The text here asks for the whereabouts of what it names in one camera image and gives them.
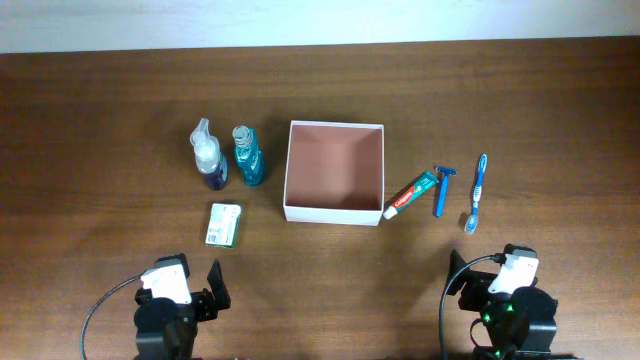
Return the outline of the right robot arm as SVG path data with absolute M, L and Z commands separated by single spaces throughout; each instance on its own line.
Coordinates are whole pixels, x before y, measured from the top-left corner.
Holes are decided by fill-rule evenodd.
M 442 295 L 459 295 L 459 308 L 478 314 L 472 324 L 483 325 L 491 342 L 475 344 L 473 359 L 552 357 L 558 301 L 536 286 L 538 265 L 535 250 L 513 244 L 470 262 L 450 253 Z

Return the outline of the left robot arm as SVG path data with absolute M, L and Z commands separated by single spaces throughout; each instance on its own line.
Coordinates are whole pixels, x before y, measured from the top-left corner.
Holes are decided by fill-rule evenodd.
M 158 259 L 141 275 L 134 314 L 139 359 L 191 359 L 198 325 L 217 319 L 220 311 L 230 308 L 231 298 L 218 260 L 207 275 L 207 288 L 190 291 L 189 275 L 183 253 Z

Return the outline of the green white soap box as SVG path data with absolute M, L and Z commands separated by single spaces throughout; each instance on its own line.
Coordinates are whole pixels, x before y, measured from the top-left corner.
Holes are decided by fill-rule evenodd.
M 205 244 L 234 248 L 241 214 L 240 205 L 213 203 L 204 239 Z

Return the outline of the teal mouthwash bottle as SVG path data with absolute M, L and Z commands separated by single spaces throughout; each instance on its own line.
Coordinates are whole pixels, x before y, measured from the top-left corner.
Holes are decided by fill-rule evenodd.
M 264 178 L 264 158 L 253 128 L 237 126 L 232 131 L 234 154 L 244 182 L 249 187 L 261 184 Z

